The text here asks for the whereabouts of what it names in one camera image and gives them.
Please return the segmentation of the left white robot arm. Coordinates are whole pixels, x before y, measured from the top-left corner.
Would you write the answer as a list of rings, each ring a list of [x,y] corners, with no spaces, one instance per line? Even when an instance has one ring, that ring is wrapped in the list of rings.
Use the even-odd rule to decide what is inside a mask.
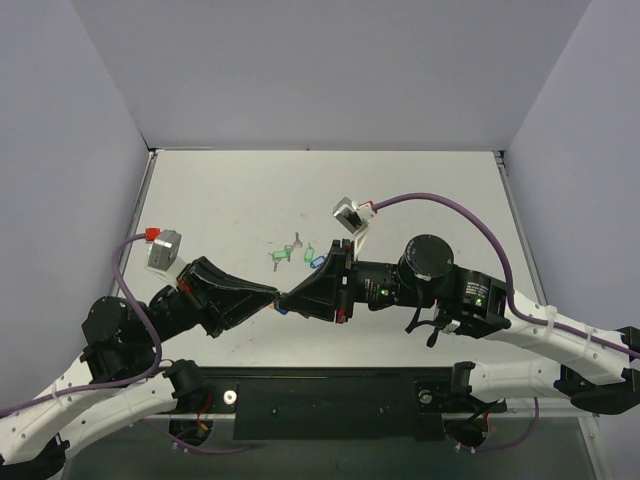
[[[71,366],[35,399],[2,411],[2,478],[48,479],[125,426],[205,407],[211,393],[200,368],[192,360],[163,366],[163,342],[195,326],[217,337],[279,298],[204,257],[150,270],[165,286],[149,303],[129,293],[96,300],[82,324],[87,345]]]

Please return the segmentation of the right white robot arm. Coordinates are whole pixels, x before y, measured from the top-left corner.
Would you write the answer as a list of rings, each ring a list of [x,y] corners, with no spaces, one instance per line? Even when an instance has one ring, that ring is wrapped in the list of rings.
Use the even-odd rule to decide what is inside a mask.
[[[639,372],[631,366],[638,330],[597,330],[531,300],[516,313],[511,306],[516,297],[505,282],[457,266],[444,240],[419,235],[395,264],[359,260],[352,242],[336,241],[324,263],[277,306],[335,323],[351,319],[357,304],[372,311],[406,307],[414,311],[407,332],[432,327],[429,348],[441,335],[456,335],[536,354],[519,362],[456,363],[446,394],[459,409],[478,401],[528,398],[565,399],[600,415],[638,406]]]

